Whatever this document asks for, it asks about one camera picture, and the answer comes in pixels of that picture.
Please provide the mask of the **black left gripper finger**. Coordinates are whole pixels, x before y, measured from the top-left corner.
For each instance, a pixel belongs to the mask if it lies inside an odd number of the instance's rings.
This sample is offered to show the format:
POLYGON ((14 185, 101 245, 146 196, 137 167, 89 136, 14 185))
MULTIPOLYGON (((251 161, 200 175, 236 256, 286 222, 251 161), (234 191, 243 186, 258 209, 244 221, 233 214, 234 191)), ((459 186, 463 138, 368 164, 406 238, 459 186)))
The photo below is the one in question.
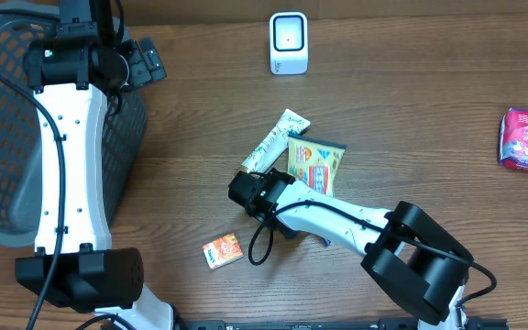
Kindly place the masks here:
POLYGON ((148 66, 151 81, 154 83, 164 80, 167 77, 167 73, 153 40, 149 37, 142 38, 139 41, 139 46, 148 66))
POLYGON ((136 90, 152 82, 149 66, 144 61, 139 45, 130 39, 122 42, 117 48, 119 54, 126 60, 128 78, 123 90, 136 90))

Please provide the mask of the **white bamboo print tube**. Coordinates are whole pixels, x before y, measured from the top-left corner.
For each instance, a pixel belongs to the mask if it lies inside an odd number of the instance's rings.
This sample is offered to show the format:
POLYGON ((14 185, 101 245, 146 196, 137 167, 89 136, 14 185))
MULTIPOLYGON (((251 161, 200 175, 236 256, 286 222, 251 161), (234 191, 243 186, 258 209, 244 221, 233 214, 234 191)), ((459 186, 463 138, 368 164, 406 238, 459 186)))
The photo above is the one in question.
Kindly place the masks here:
POLYGON ((266 137, 241 163, 244 172, 267 172, 288 147, 289 135, 301 135, 311 122, 286 109, 266 137))

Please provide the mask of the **yellow snack bag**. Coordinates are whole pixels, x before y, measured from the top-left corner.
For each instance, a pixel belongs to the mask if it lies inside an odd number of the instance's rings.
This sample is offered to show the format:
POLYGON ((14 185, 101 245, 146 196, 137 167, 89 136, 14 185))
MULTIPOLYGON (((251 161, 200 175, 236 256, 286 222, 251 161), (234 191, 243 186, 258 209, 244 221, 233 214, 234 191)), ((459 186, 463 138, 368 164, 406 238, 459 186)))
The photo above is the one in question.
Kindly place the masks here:
POLYGON ((288 173, 318 193, 334 196, 335 178, 347 147, 289 134, 288 173))

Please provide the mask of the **small orange box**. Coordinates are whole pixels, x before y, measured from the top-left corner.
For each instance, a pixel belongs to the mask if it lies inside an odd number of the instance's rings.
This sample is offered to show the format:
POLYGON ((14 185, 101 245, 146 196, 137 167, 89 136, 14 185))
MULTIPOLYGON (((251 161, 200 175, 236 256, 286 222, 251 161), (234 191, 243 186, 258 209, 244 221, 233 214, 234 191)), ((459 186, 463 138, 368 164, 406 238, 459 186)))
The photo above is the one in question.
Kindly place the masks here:
POLYGON ((221 236, 203 245, 203 254, 211 270, 221 268, 244 257, 244 252, 234 233, 221 236))

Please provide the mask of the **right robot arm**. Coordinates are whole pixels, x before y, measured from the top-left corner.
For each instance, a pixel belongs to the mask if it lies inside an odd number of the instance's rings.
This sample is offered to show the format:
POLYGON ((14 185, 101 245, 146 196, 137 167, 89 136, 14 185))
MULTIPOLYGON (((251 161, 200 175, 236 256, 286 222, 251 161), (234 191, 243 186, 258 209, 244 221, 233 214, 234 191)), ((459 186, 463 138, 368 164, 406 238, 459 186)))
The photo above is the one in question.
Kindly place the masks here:
POLYGON ((271 231, 314 234, 359 255, 362 268, 421 328, 468 325, 460 301, 473 257, 420 207, 347 203, 277 170, 238 172, 228 196, 271 231))

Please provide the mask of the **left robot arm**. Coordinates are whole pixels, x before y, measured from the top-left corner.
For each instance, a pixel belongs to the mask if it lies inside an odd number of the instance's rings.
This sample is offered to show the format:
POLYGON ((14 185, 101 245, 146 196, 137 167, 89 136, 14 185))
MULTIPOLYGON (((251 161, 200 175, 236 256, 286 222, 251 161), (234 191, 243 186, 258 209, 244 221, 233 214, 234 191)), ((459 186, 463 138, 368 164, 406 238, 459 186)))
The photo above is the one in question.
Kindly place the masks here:
POLYGON ((176 329, 174 309, 145 284, 139 251, 115 249, 105 216, 102 135, 111 95, 160 77, 124 41, 108 1, 62 1, 53 38, 24 57, 41 136, 41 213, 35 253, 16 280, 40 303, 121 329, 176 329))

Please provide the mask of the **white barcode scanner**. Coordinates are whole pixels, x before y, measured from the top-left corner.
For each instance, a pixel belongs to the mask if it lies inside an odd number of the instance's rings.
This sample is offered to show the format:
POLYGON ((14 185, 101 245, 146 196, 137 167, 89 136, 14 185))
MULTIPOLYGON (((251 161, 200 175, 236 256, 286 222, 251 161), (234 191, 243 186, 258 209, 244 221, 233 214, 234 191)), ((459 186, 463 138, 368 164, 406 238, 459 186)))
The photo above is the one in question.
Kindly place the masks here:
POLYGON ((308 70, 308 19, 302 12, 278 12, 269 19, 269 64, 274 75, 308 70))

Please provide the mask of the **grey plastic shopping basket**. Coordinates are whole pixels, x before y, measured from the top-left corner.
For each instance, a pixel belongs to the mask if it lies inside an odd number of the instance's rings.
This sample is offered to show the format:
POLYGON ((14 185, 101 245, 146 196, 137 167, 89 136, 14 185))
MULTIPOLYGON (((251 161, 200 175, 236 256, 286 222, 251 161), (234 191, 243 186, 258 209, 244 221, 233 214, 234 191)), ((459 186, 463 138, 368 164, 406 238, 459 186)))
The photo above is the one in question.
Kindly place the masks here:
MULTIPOLYGON (((21 61, 34 39, 50 37, 51 21, 0 16, 0 72, 21 87, 21 61)), ((147 124, 138 92, 127 93, 120 111, 106 117, 102 135, 104 212, 112 222, 147 124)), ((0 245, 33 244, 41 211, 41 142, 37 109, 0 83, 0 245)))

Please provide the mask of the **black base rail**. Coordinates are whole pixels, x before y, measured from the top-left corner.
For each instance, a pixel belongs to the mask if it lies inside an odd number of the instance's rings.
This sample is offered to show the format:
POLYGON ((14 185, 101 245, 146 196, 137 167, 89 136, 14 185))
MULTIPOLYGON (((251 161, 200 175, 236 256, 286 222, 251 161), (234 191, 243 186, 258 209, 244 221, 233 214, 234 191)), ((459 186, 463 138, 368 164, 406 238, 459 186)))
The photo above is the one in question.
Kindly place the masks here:
POLYGON ((413 318, 386 318, 373 322, 263 322, 185 321, 189 330, 417 330, 413 318))

